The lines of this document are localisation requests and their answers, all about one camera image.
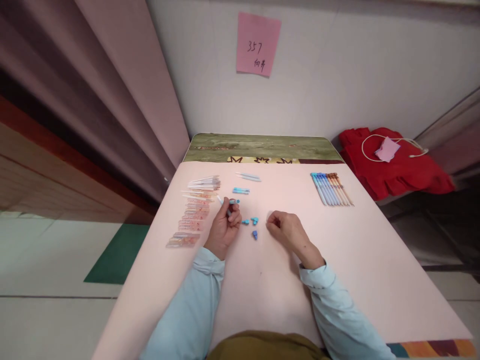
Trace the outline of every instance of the green mat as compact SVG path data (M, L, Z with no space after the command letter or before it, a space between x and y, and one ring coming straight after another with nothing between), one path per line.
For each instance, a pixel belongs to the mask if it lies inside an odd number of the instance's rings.
M123 285L149 229L150 225L123 224L83 282Z

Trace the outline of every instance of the person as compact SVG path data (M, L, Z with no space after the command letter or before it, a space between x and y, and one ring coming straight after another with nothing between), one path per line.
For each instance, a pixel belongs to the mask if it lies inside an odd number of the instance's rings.
M141 360L328 359L321 349L299 334L269 331L241 332L224 339L208 354L225 258L241 222L239 205L230 204L225 197L205 245L158 322ZM314 317L329 356L333 360L395 359L312 244L298 216L274 211L266 227L274 239L301 261L300 279L310 289Z

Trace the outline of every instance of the red bag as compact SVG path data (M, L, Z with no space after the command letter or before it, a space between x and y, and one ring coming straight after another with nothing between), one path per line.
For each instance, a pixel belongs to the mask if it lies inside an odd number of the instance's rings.
M343 160L356 175L373 200L385 199L388 195L398 196L407 191L425 191L432 194L446 194L455 190L450 176L433 161L429 155L419 155L422 150L401 140L400 148L390 162L368 160L362 153L362 142L370 135L378 134L390 139L403 136L386 127L370 132L367 127L345 130L339 135ZM363 145L365 155L377 160L375 151L384 138L372 136Z

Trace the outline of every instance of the tiled floor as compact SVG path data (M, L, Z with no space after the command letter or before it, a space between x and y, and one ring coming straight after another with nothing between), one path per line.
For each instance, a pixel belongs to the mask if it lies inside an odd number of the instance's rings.
M121 224L19 215L0 213L0 359L89 359L122 287L83 280Z
M0 297L0 359L89 359L115 303L104 298L121 286L83 279L120 224L19 215L0 213L0 296L86 298ZM422 264L457 263L429 226L417 216L394 225ZM480 285L463 273L429 276L480 350Z
M392 203L380 209L387 217L402 211ZM461 264L442 236L420 214L402 217L392 226L421 265ZM480 359L480 284L461 272L428 272L428 276L472 333Z

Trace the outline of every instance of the pink sticky note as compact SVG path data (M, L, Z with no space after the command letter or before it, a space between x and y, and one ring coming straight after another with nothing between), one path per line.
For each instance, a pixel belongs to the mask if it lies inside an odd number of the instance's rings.
M270 76L279 42L280 26L282 22L278 19L246 12L238 13L238 72Z
M390 162L395 156L397 150L400 149L400 145L398 145L395 141L391 140L388 136L383 140L381 143L380 148L375 151L375 154L378 156L380 160L386 161L387 163Z

